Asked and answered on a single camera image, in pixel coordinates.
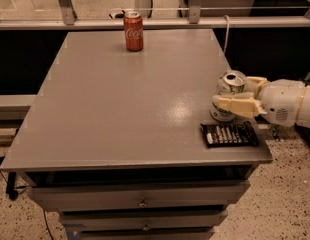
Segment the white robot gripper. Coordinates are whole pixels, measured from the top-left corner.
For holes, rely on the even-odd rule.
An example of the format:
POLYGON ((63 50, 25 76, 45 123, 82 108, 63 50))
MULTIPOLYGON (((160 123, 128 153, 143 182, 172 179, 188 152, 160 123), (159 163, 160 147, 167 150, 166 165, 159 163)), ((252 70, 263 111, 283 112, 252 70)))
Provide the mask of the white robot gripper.
POLYGON ((212 101, 218 108, 235 115, 246 118, 262 115, 271 124, 290 127, 296 122, 303 90, 301 81, 270 82, 265 77, 247 76, 246 92, 214 95, 212 101))

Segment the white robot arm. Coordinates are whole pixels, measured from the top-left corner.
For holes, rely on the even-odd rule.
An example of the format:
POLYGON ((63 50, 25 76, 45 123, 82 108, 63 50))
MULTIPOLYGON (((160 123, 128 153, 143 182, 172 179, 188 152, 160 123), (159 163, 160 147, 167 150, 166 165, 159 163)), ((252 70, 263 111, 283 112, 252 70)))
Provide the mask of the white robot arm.
POLYGON ((231 82, 242 91, 223 89, 212 97, 213 104, 237 116, 254 118, 261 115, 271 124, 291 127, 299 125, 310 129, 310 71, 301 80, 244 76, 228 71, 222 80, 234 76, 231 82))

